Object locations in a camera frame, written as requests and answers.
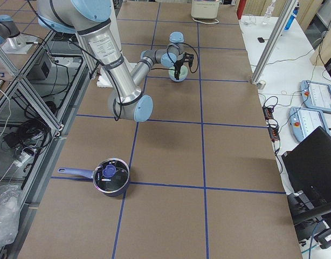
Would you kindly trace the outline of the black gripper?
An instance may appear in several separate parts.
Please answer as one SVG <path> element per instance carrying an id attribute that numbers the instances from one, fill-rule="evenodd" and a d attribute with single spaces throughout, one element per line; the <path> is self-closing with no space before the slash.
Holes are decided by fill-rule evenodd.
<path id="1" fill-rule="evenodd" d="M 180 78 L 180 74 L 181 74 L 181 67 L 184 64 L 184 59 L 181 60 L 177 60 L 174 63 L 174 77 L 175 79 L 179 79 Z"/>

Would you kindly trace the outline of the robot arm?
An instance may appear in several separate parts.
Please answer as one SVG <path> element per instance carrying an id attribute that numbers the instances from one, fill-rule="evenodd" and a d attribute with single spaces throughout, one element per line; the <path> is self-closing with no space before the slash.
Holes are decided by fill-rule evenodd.
<path id="1" fill-rule="evenodd" d="M 0 15 L 0 45 L 8 42 L 13 49 L 26 45 L 25 38 L 9 15 Z"/>
<path id="2" fill-rule="evenodd" d="M 60 33 L 76 33 L 88 41 L 113 87 L 108 107 L 116 119 L 144 122 L 150 118 L 153 100 L 139 84 L 155 64 L 174 67 L 175 78 L 179 78 L 185 55 L 181 32 L 170 34 L 165 49 L 144 51 L 129 70 L 111 32 L 111 17 L 115 15 L 111 1 L 38 1 L 37 8 L 40 25 Z"/>

